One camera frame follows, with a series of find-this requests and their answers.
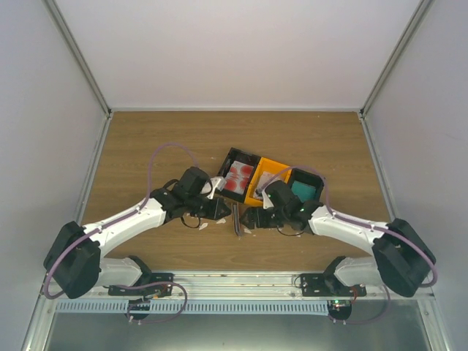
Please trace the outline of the brown leather card holder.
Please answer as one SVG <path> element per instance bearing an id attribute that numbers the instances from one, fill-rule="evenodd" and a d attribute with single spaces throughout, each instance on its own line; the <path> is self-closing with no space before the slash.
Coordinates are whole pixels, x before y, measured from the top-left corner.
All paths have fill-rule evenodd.
<path id="1" fill-rule="evenodd" d="M 233 224 L 234 224 L 234 231 L 238 237 L 242 236 L 242 229 L 241 229 L 241 212 L 238 203 L 232 204 L 232 215 L 233 215 Z"/>

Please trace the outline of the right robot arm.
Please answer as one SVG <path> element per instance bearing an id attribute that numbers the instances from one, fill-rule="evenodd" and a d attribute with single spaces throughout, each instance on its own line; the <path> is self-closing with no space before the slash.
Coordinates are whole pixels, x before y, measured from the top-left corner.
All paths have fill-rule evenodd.
<path id="1" fill-rule="evenodd" d="M 437 282 L 436 259 L 405 220 L 373 222 L 333 210 L 327 203 L 305 202 L 286 183 L 274 181 L 263 190 L 263 205 L 249 207 L 240 222 L 250 230 L 282 229 L 344 242 L 367 253 L 362 258 L 336 258 L 325 270 L 324 288 L 340 296 L 359 284 L 383 285 L 403 297 Z"/>

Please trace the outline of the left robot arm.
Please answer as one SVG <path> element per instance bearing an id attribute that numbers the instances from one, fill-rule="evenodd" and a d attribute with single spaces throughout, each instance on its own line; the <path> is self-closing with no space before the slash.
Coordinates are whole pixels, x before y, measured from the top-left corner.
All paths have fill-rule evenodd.
<path id="1" fill-rule="evenodd" d="M 215 194 L 226 180 L 210 177 L 198 167 L 187 169 L 180 179 L 151 190 L 136 205 L 99 222 L 66 223 L 59 231 L 45 260 L 42 292 L 49 299 L 62 295 L 80 298 L 95 287 L 112 295 L 153 295 L 164 286 L 136 256 L 111 259 L 108 254 L 135 236 L 161 227 L 185 215 L 200 221 L 218 221 L 230 208 Z"/>

